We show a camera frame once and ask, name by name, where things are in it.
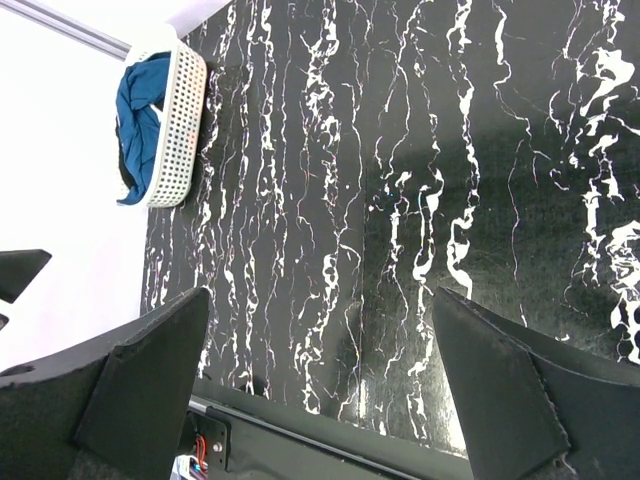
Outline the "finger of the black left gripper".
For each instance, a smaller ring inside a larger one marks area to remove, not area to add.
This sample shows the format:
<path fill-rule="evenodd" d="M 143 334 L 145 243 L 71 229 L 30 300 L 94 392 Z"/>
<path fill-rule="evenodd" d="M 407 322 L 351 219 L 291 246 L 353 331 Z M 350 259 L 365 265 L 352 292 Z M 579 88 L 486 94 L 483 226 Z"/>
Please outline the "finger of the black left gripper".
<path fill-rule="evenodd" d="M 52 255 L 42 249 L 2 251 L 1 300 L 14 303 L 51 258 Z"/>

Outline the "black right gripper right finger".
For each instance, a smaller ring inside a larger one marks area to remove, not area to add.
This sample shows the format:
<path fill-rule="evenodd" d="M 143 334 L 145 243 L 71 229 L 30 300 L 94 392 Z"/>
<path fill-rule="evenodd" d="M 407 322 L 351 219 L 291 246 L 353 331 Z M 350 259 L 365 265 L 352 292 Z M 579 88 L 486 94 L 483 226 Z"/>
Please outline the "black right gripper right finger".
<path fill-rule="evenodd" d="M 433 324 L 477 479 L 636 479 L 639 370 L 449 289 Z"/>

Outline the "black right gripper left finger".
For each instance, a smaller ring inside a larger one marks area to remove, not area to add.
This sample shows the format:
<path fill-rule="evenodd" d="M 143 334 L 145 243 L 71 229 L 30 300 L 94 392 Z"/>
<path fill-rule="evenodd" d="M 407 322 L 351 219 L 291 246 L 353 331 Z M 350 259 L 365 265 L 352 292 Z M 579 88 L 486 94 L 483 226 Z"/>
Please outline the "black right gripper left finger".
<path fill-rule="evenodd" d="M 2 371 L 2 478 L 169 478 L 209 301 L 206 289 L 191 289 L 109 332 Z"/>

